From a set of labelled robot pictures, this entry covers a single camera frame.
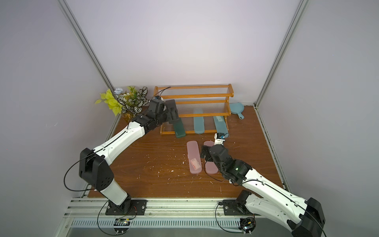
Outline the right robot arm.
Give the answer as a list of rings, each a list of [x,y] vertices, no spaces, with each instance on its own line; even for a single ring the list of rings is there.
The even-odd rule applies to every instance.
[[[200,157],[213,162],[225,180],[244,188],[235,202],[238,211],[265,217],[294,237],[326,236],[325,216],[316,199],[304,199],[284,190],[249,164],[233,159],[222,144],[202,146]]]

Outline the black pencil case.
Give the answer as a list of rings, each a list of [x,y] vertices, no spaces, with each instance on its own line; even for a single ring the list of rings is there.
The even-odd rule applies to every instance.
[[[174,99],[167,100],[165,102],[166,113],[167,113],[167,121],[170,124],[177,123],[179,121],[179,114],[176,106],[176,102]]]

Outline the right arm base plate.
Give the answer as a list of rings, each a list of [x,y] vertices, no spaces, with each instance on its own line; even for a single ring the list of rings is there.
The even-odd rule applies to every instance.
[[[226,216],[253,216],[253,213],[246,207],[246,200],[224,199],[220,204]]]

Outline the dark green pencil case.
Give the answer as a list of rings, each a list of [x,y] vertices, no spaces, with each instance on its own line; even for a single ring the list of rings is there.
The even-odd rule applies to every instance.
[[[181,119],[179,119],[176,123],[173,124],[173,128],[175,131],[175,136],[177,138],[182,138],[186,136],[186,131],[184,128],[184,124]]]

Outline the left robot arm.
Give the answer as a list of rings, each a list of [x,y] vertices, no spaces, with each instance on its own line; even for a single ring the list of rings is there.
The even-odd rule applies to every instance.
[[[133,142],[163,123],[179,121],[174,99],[163,101],[154,97],[143,112],[137,114],[128,125],[111,139],[94,149],[86,148],[80,154],[79,177],[109,200],[111,207],[126,214],[131,209],[131,196],[117,183],[110,165]]]

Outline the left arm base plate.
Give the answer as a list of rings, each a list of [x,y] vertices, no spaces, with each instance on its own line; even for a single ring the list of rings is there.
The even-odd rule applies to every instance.
[[[112,201],[107,204],[105,215],[144,215],[147,207],[146,199],[126,199],[121,205]]]

